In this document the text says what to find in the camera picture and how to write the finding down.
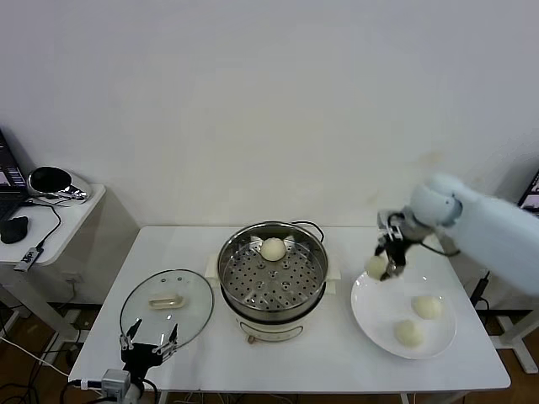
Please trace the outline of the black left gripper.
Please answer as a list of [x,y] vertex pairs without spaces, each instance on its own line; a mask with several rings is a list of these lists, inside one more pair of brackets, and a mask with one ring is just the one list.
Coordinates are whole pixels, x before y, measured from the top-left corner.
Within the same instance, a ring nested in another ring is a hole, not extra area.
[[169,358],[179,348],[178,325],[175,324],[167,337],[163,336],[162,343],[157,345],[134,343],[141,318],[129,327],[126,332],[120,334],[121,360],[124,363],[123,370],[131,375],[146,375],[148,370],[163,364],[163,358]]

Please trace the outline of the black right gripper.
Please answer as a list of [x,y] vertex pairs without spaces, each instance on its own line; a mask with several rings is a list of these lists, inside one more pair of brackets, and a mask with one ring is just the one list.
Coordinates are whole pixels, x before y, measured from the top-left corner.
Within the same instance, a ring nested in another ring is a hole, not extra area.
[[380,277],[380,281],[386,281],[391,278],[399,277],[407,264],[406,254],[413,246],[413,243],[408,239],[399,239],[387,236],[379,238],[375,248],[374,255],[381,256],[387,249],[388,262],[385,271]]

